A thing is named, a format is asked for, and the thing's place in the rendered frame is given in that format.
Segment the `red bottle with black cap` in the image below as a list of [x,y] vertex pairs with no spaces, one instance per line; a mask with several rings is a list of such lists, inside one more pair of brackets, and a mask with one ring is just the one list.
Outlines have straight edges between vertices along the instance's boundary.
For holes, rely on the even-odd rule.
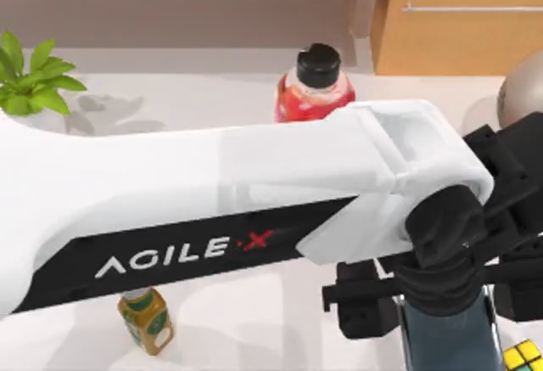
[[298,52],[294,67],[277,83],[275,121],[320,120],[355,99],[339,52],[314,42]]

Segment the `colourful puzzle cube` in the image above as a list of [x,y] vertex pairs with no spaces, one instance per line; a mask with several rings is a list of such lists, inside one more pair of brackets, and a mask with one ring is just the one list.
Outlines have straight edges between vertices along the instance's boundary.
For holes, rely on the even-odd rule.
[[543,371],[543,353],[532,340],[524,340],[503,352],[506,371]]

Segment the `open wooden shelves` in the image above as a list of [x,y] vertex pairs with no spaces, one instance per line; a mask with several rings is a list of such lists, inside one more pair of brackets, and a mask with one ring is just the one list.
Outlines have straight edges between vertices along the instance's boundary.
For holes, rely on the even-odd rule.
[[0,31],[84,72],[279,73],[313,42],[372,71],[375,0],[0,0]]

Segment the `green potted plant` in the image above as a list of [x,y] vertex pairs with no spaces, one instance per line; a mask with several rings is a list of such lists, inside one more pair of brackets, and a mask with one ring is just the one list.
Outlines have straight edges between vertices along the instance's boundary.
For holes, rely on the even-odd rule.
[[74,64],[53,55],[55,45],[53,39],[37,44],[26,65],[19,38],[11,31],[0,34],[0,110],[21,117],[44,110],[70,113],[61,93],[85,92],[87,87],[70,75]]

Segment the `dark blue-grey container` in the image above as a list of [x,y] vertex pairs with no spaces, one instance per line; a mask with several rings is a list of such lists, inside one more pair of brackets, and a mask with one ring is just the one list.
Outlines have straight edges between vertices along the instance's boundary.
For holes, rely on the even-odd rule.
[[453,316],[429,316],[404,298],[399,314],[406,371],[506,371],[486,288]]

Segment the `yellow and green bottle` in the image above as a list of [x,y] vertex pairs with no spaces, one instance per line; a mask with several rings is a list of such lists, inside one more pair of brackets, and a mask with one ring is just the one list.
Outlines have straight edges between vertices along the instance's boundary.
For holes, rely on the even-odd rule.
[[168,307],[155,288],[127,291],[117,307],[132,338],[148,355],[157,356],[173,340]]

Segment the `grey round object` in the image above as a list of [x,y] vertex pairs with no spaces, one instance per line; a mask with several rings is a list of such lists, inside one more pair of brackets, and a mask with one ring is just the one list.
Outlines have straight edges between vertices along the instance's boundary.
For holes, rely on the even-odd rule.
[[536,111],[543,112],[543,49],[515,65],[503,80],[496,98],[500,128]]

